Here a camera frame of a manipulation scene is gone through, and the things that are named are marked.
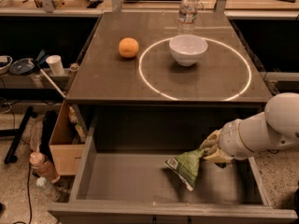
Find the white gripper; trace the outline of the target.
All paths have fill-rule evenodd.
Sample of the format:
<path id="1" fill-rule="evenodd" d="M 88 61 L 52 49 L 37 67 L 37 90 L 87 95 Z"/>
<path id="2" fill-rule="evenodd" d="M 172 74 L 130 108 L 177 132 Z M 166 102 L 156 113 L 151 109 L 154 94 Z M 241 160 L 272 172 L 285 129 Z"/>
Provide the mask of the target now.
<path id="1" fill-rule="evenodd" d="M 249 157 L 249 150 L 244 146 L 240 134 L 239 124 L 241 120 L 236 119 L 226 123 L 221 131 L 215 130 L 200 145 L 200 148 L 211 148 L 219 144 L 220 148 L 208 156 L 206 161 L 213 163 L 228 163 L 232 159 L 244 160 Z"/>

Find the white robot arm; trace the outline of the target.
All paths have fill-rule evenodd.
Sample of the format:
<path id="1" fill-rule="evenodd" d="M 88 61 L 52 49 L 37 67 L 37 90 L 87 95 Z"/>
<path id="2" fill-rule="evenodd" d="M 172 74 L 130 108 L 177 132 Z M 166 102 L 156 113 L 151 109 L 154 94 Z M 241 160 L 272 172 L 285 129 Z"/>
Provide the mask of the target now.
<path id="1" fill-rule="evenodd" d="M 205 160 L 214 163 L 245 160 L 261 151 L 281 150 L 299 145 L 299 94 L 273 96 L 264 112 L 247 119 L 227 122 L 200 146 Z"/>

